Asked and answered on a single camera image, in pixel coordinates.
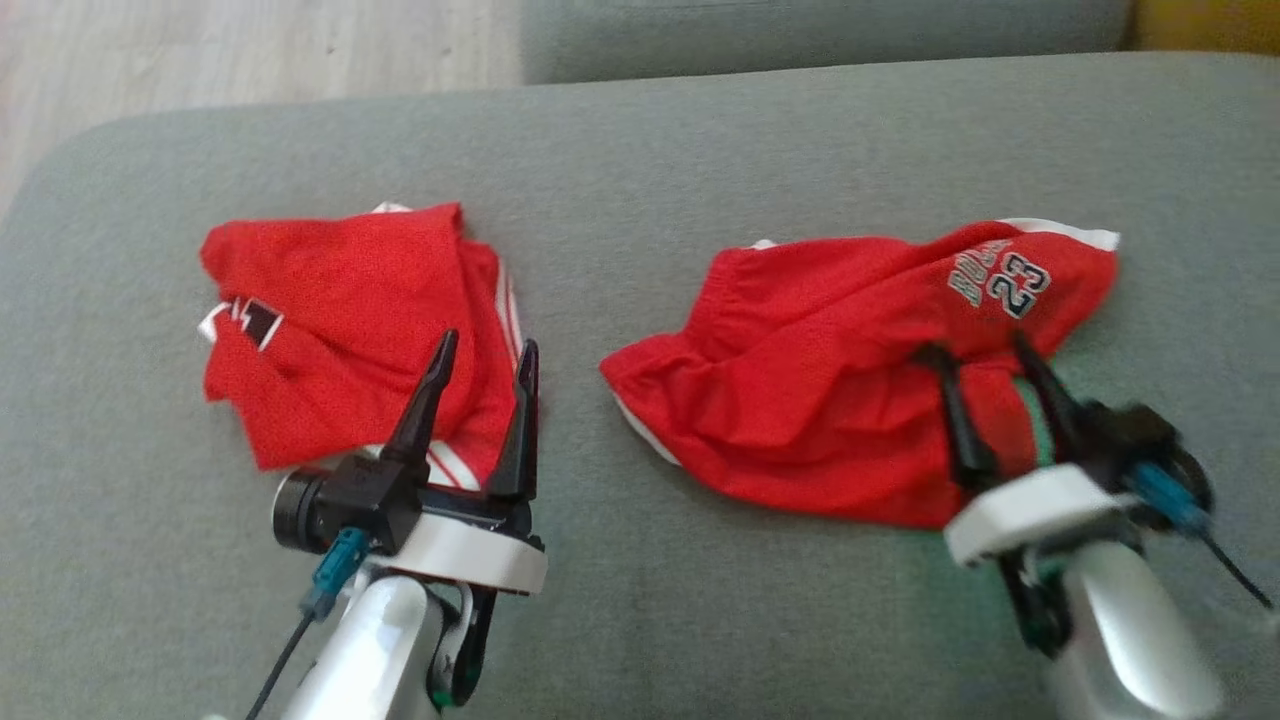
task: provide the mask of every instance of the red garment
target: red garment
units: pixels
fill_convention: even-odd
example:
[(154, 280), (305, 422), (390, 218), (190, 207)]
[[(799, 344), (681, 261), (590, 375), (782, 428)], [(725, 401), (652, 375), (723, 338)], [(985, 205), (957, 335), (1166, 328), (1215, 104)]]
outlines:
[(1014, 386), (1015, 327), (1052, 354), (1103, 300), (1119, 236), (1047, 220), (726, 250), (689, 324), (600, 364), (628, 420), (712, 488), (780, 510), (941, 528), (947, 477), (940, 342), (1006, 474), (1034, 466)]
[(433, 482), (476, 489), (493, 470), (522, 341), (502, 263), (461, 237), (457, 204), (233, 222), (200, 256), (228, 305), (212, 316), (205, 393), (230, 400), (260, 468), (385, 441), (440, 336), (457, 328)]

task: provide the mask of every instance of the black cable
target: black cable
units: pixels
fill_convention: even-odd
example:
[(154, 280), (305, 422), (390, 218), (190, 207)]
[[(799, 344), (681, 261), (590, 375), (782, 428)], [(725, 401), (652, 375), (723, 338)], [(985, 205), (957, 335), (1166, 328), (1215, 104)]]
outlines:
[(1226, 551), (1224, 551), (1216, 542), (1213, 542), (1212, 536), (1210, 536), (1208, 533), (1201, 533), (1201, 539), (1204, 541), (1204, 544), (1208, 546), (1208, 550), (1210, 552), (1213, 553), (1213, 557), (1217, 557), (1217, 561), (1221, 562), (1224, 568), (1226, 568), (1226, 571), (1230, 573), (1233, 578), (1235, 578), (1235, 582), (1240, 583), (1240, 585), (1244, 589), (1249, 591), (1249, 594), (1256, 597), (1258, 602), (1262, 603), (1262, 607), (1266, 607), (1267, 610), (1275, 609), (1275, 606), (1271, 603), (1271, 598), (1267, 597), (1267, 593), (1262, 592), (1262, 589), (1260, 589), (1258, 585), (1253, 584), (1253, 580), (1245, 577), (1244, 571), (1242, 571), (1235, 565), (1235, 562), (1233, 562), (1231, 559), (1228, 557)]
[(271, 688), (275, 687), (275, 682), (280, 679), (280, 671), (284, 670), (284, 665), (289, 661), (289, 656), (293, 655), (293, 648), (298, 647), (298, 641), (302, 639), (302, 633), (307, 632), (311, 626), (311, 621), (316, 619), (314, 610), (306, 610), (302, 612), (302, 621), (293, 630), (293, 635), (289, 637), (289, 642), (284, 644), (284, 650), (280, 652), (280, 657), (275, 660), (275, 667), (271, 667), (271, 674), (266, 676), (266, 683), (262, 684), (262, 692), (257, 693), (257, 701), (253, 702), (253, 708), (248, 711), (244, 720), (255, 720), (257, 714), (262, 711), (262, 706), (266, 705), (266, 698), (271, 696)]

